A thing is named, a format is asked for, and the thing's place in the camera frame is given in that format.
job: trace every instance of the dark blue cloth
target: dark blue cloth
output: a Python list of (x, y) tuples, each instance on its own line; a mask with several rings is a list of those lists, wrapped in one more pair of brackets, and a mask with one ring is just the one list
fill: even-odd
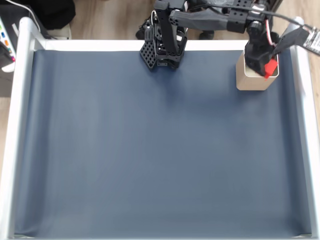
[(289, 238), (311, 232), (290, 53), (239, 91), (240, 51), (37, 51), (15, 233)]

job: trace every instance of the wooden floor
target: wooden floor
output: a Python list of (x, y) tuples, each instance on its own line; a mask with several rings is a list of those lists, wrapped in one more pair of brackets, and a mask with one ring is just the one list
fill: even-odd
[[(76, 17), (71, 23), (73, 39), (133, 40), (138, 26), (150, 15), (154, 0), (74, 0)], [(306, 23), (320, 28), (320, 0), (283, 0), (278, 13), (288, 17), (300, 16)], [(274, 19), (273, 30), (279, 34), (288, 22)], [(190, 39), (199, 31), (191, 30)], [(226, 31), (215, 33), (216, 40), (247, 39), (246, 34)], [(310, 55), (315, 105), (320, 123), (320, 57)], [(0, 98), (0, 169), (8, 124), (9, 98)]]

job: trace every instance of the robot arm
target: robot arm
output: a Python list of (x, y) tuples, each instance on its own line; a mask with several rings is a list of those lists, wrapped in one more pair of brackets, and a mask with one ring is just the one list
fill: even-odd
[[(266, 75), (265, 65), (276, 54), (293, 45), (302, 46), (320, 55), (320, 33), (316, 29), (311, 31), (300, 27), (281, 38), (277, 33), (268, 31), (267, 26), (269, 29), (272, 28), (273, 18), (265, 13), (269, 10), (267, 0), (231, 0), (232, 5), (228, 7), (224, 5), (223, 8), (207, 2), (206, 0), (155, 2), (151, 22), (145, 25), (145, 44), (140, 51), (150, 69), (156, 65), (179, 67), (188, 40), (188, 28), (203, 31), (227, 30), (242, 34), (247, 31), (249, 41), (244, 50), (245, 62), (261, 76)], [(224, 14), (221, 9), (226, 9), (228, 14)]]

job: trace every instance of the wooden block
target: wooden block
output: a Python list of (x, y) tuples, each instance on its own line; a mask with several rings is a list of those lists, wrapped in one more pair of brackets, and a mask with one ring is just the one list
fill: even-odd
[(236, 63), (235, 75), (237, 89), (241, 91), (264, 91), (278, 77), (279, 67), (276, 68), (272, 76), (266, 79), (263, 76), (260, 76), (258, 73), (254, 72), (245, 64), (245, 54), (244, 52), (242, 52), (238, 62)]

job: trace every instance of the black bag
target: black bag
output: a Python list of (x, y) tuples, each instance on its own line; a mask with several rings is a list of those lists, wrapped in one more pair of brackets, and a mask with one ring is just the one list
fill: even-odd
[(19, 0), (19, 2), (30, 5), (47, 30), (63, 28), (76, 15), (73, 0)]

